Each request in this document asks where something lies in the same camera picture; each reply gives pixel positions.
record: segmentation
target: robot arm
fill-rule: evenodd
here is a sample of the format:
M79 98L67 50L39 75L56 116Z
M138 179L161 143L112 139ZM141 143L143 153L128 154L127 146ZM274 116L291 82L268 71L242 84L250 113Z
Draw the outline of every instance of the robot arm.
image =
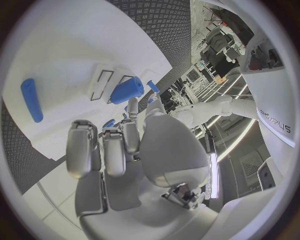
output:
M171 113L188 128L206 123L215 115L230 116L237 114L243 117L256 119L257 110L253 100L233 99L231 96L218 96L210 102L198 102L177 108Z

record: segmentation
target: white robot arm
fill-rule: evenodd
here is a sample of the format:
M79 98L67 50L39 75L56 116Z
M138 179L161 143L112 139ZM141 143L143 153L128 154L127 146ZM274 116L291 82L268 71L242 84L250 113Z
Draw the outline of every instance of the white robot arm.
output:
M188 128L204 124L215 115L230 116L231 114L256 120L258 118L256 104L253 100L233 99L231 96L218 96L210 102L182 106L171 113Z

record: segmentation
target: diamond plate pattern wall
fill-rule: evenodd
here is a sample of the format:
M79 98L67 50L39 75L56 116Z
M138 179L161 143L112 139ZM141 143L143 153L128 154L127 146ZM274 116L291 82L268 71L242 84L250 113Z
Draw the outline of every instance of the diamond plate pattern wall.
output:
M189 0L108 0L136 22L155 42L173 67L158 83L163 93L191 67ZM139 102L147 107L148 92Z
M189 0L108 0L136 22L155 42L172 65L158 83L163 93L191 66L191 13ZM139 102L139 110L147 106L153 92ZM28 138L2 105L3 144L12 175L24 194L42 177L61 164L35 150Z
M62 157L54 161L35 150L14 122L4 102L1 126L6 160L22 194L65 160Z

